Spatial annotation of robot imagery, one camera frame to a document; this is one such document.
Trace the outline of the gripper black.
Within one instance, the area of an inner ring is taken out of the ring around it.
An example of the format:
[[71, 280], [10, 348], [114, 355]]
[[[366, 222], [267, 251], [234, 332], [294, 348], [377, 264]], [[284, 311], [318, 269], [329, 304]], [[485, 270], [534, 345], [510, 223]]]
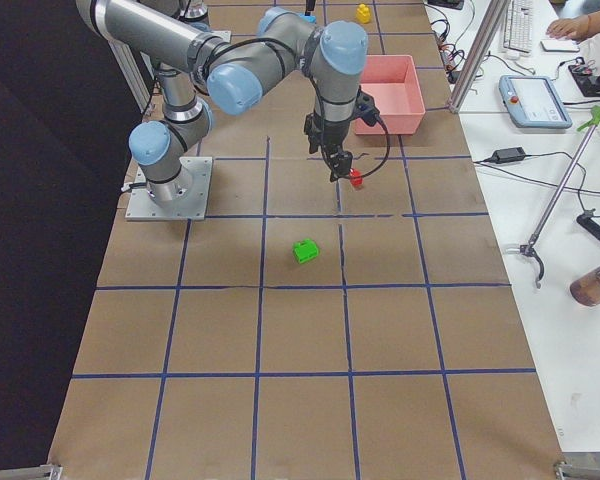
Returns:
[[313, 112], [305, 117], [304, 134], [309, 141], [309, 153], [314, 154], [322, 148], [327, 155], [330, 169], [330, 182], [336, 182], [342, 176], [348, 176], [351, 171], [352, 153], [343, 147], [349, 133], [351, 120], [324, 120], [318, 113]]

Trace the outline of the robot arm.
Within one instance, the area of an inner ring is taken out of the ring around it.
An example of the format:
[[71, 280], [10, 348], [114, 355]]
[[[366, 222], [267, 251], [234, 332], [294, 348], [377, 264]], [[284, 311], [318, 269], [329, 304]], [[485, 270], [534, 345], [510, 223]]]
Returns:
[[362, 99], [360, 77], [368, 36], [359, 25], [317, 26], [279, 7], [266, 11], [255, 38], [231, 44], [206, 25], [206, 8], [191, 21], [185, 8], [163, 13], [139, 1], [79, 1], [85, 24], [98, 36], [147, 54], [163, 100], [163, 119], [142, 123], [129, 136], [133, 158], [156, 205], [180, 201], [195, 177], [180, 158], [212, 129], [211, 105], [238, 116], [299, 70], [315, 91], [304, 133], [331, 180], [347, 177], [352, 155], [343, 143]]
[[141, 3], [181, 22], [209, 27], [208, 7], [203, 0], [142, 0]]

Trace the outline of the person hand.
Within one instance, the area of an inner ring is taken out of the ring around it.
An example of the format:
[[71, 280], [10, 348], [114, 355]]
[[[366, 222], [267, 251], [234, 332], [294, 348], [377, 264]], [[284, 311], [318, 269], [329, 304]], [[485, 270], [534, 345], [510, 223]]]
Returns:
[[587, 36], [590, 19], [588, 15], [553, 21], [546, 30], [546, 35], [554, 39], [582, 40]]

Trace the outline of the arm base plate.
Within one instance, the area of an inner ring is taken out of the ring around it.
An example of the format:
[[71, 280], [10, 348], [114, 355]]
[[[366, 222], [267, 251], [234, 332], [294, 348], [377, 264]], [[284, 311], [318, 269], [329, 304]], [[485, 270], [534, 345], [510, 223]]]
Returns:
[[213, 30], [211, 34], [221, 38], [224, 42], [231, 42], [232, 32], [230, 30]]
[[213, 159], [182, 156], [179, 175], [171, 182], [148, 182], [141, 167], [130, 191], [125, 218], [128, 221], [203, 221], [206, 216]]

